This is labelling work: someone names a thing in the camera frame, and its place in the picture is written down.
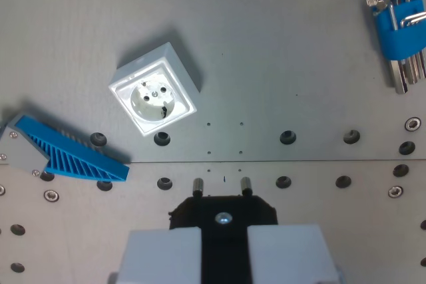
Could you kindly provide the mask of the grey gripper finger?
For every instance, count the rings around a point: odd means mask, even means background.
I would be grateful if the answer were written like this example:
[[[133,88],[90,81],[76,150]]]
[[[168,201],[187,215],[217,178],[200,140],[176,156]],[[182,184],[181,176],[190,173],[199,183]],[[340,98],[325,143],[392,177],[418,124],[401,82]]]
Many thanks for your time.
[[[115,282],[201,283],[201,229],[131,231]]]
[[[247,232],[253,283],[340,282],[318,225],[253,225]]]

